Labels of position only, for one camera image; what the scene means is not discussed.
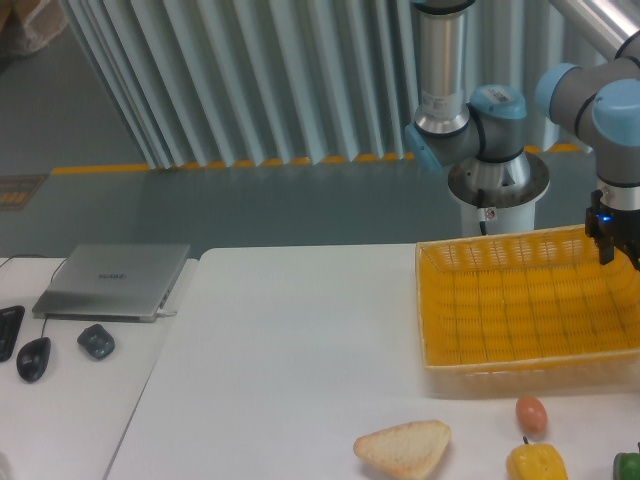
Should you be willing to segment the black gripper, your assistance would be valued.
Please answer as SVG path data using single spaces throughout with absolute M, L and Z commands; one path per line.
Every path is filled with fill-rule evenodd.
M 595 190 L 586 209 L 585 233 L 594 240 L 601 265 L 614 260 L 617 248 L 624 252 L 634 269 L 640 271 L 638 210 L 619 210 L 607 206 L 604 193 Z

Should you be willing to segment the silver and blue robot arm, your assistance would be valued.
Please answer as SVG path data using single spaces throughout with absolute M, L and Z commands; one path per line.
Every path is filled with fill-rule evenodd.
M 543 115 L 591 147 L 597 186 L 585 232 L 601 263 L 616 253 L 639 260 L 639 5 L 635 1 L 558 1 L 604 57 L 584 69 L 561 64 L 539 80 Z M 448 166 L 449 189 L 463 211 L 467 236 L 522 231 L 545 193 L 545 164 L 524 151 L 526 102 L 508 86 L 464 90 L 468 1 L 418 1 L 421 100 L 405 136 L 428 170 Z

